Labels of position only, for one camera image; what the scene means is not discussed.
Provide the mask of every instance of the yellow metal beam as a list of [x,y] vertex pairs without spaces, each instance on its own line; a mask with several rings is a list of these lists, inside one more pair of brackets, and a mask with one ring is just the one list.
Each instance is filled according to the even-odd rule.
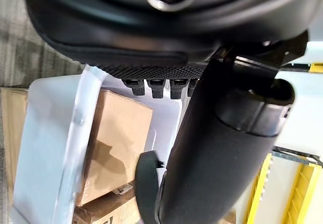
[[313,197],[322,167],[300,164],[287,202],[283,224],[303,224]]
[[323,64],[322,63],[316,63],[311,64],[309,68],[310,73],[323,73]]
[[247,211],[243,220],[244,224],[254,223],[254,218],[256,216],[256,212],[261,199],[261,194],[264,188],[264,184],[266,182],[268,169],[271,163],[272,163],[272,154],[269,153],[263,162],[263,165],[258,173],[258,176],[255,178],[251,195],[250,195],[250,200],[248,202]]

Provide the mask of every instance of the cardboard box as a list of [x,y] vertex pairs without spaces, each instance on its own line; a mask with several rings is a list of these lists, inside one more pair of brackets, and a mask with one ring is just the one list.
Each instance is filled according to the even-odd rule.
[[[12,204],[27,91],[2,88],[2,110],[9,196]],[[99,95],[84,163],[83,189],[77,205],[90,202],[134,180],[144,150],[152,109],[102,90]]]
[[84,165],[82,206],[134,180],[144,151],[152,109],[136,101],[101,90]]
[[1,99],[9,203],[12,205],[21,136],[26,117],[27,90],[2,88]]
[[73,224],[136,224],[139,219],[134,189],[110,192],[82,207],[75,207]]

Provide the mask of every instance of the yellow shelving rack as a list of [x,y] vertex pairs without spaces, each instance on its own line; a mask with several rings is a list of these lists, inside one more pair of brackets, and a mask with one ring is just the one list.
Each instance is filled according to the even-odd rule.
[[268,180],[272,156],[285,158],[299,163],[295,181],[287,202],[282,224],[303,224],[309,204],[312,200],[323,163],[319,156],[291,149],[274,147],[263,162],[255,178],[250,200],[244,217],[244,224],[253,224],[262,199],[265,182]]
[[272,160],[272,154],[267,154],[267,157],[264,160],[263,165],[254,180],[251,191],[251,197],[248,202],[247,212],[243,220],[244,224],[253,224],[253,220],[256,216],[259,202],[262,200],[264,185],[268,180],[268,173],[270,170],[270,165],[272,164]]

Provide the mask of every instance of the gray carpet floor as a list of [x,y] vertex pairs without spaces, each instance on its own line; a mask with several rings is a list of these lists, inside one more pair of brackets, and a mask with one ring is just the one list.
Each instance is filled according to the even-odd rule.
[[[0,87],[24,87],[37,78],[80,74],[83,66],[55,52],[33,29],[23,0],[0,0]],[[10,223],[0,119],[0,223]]]

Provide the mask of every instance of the white wall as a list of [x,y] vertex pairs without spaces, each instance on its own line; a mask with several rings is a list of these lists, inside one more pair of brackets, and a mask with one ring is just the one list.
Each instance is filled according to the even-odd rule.
[[[292,83],[297,96],[276,145],[323,156],[323,74],[279,72],[277,77]],[[255,224],[281,222],[296,169],[297,163],[274,158]],[[250,187],[236,204],[237,223],[243,221],[249,197]],[[306,223],[323,223],[322,200],[323,174],[315,190]]]

